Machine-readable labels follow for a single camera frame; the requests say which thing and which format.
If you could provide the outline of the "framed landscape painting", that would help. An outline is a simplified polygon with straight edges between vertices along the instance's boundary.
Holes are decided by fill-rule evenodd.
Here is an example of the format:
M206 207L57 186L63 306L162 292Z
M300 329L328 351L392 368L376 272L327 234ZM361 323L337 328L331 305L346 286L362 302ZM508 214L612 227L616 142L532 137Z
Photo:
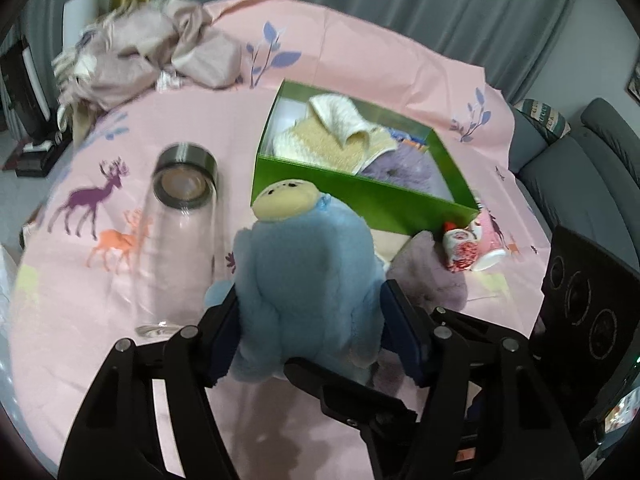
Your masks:
M627 92L637 104L640 104L640 60L634 64L634 70L627 84Z

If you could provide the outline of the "pink cartoon cup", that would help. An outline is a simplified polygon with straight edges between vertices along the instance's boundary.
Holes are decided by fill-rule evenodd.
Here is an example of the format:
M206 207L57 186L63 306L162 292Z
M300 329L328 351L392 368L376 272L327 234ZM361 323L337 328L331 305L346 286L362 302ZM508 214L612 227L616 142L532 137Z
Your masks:
M477 241L478 256L471 270L485 271L495 266L506 256L506 248L500 228L487 208L482 208L469 225Z

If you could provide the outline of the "red white patterned cup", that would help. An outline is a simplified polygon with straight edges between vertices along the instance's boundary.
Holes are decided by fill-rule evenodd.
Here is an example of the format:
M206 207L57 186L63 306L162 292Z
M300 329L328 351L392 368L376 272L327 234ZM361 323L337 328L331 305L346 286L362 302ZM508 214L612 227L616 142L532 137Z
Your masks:
M450 272L469 271L480 258L482 227L474 220L466 228L458 228L452 222L444 223L442 248L446 255L446 267Z

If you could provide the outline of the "purple mesh bath pouf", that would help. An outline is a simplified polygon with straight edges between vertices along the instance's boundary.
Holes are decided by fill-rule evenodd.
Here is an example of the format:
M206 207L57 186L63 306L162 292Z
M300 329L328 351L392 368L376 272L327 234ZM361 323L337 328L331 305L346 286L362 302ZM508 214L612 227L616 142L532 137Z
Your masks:
M358 176L430 194L433 172L433 163L427 154L408 144L399 144L395 151L378 156L361 169Z

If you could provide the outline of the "burger print tissue pack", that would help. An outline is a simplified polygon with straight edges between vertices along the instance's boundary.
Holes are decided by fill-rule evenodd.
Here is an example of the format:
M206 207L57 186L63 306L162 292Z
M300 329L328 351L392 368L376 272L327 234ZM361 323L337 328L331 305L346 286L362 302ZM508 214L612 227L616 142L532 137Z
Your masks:
M421 153L426 153L428 151L428 144L424 140L416 138L415 136L410 136L409 133L392 127L387 127L387 130L398 144L409 145Z

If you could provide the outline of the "glass bottle with metal lid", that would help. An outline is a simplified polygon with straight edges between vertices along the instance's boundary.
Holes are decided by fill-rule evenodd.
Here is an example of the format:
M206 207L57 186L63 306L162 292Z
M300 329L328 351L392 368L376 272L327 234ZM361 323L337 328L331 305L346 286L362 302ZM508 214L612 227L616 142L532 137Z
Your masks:
M198 144L158 156L142 208L132 267L134 331L165 338L198 322L213 283L217 163Z

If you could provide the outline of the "mauve fleece towel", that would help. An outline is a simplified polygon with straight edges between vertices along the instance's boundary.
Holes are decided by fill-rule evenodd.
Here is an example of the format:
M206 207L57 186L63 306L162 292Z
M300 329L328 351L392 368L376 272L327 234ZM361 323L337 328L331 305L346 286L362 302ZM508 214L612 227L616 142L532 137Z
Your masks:
M447 269L446 254L431 232L422 231L393 258L386 278L395 280L413 307L433 313L438 307L462 311L468 286L462 273Z

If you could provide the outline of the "grey sofa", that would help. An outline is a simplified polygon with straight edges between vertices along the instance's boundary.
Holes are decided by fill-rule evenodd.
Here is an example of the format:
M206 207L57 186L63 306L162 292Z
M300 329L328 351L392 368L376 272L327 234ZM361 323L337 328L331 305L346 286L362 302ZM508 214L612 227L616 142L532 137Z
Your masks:
M509 170L550 236L565 226L639 266L639 137L605 99L592 100L548 144L514 107Z

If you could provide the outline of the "striped green cushion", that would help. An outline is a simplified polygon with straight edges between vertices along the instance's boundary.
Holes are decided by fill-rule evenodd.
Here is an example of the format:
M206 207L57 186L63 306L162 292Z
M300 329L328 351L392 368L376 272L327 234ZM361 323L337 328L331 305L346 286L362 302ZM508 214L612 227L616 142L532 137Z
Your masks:
M548 144L562 139L572 130L568 120L549 104L524 99L515 108L532 124Z

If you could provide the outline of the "white lamp shade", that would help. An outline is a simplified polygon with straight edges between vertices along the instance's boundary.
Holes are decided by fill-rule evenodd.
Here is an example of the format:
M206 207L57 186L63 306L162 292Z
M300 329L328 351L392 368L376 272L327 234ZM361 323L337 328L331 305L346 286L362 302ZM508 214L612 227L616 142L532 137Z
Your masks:
M78 43L84 30L99 15L99 0L70 0L63 6L62 47L64 50Z

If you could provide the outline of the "green cardboard box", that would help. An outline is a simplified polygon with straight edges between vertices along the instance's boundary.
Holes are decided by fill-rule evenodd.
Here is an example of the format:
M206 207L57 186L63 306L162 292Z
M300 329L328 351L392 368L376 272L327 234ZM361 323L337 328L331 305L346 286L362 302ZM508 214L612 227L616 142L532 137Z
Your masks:
M413 235L467 226L480 207L430 127L352 96L283 81L255 157L252 194L294 179L313 183L370 228Z

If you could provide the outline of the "beige crumpled fabric pile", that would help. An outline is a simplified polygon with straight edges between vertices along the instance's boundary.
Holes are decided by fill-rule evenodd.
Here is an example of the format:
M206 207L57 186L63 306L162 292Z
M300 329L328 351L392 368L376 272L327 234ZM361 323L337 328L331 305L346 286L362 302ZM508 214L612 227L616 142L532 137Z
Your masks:
M79 107L104 113L154 87L163 73L211 89L241 73L242 46L192 0L132 2L89 25L53 61L58 126Z

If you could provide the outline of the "cream yellow towel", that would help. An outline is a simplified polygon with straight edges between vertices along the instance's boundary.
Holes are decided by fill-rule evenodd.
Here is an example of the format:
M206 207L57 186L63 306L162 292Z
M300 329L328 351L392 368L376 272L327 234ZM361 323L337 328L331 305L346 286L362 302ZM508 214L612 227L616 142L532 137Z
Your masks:
M273 133L269 143L275 158L352 176L396 148L387 128L369 122L351 99L336 93L312 96L305 116Z

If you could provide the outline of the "blue plush toy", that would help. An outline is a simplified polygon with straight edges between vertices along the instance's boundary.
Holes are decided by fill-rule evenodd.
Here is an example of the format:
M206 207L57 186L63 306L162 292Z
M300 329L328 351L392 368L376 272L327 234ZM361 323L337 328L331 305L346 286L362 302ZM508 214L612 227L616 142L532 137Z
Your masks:
M311 182L283 180L253 203L256 217L236 233L234 274L205 294L218 306L239 300L241 338L231 364L239 382L283 377L304 358L366 384L378 359L385 272L367 222Z

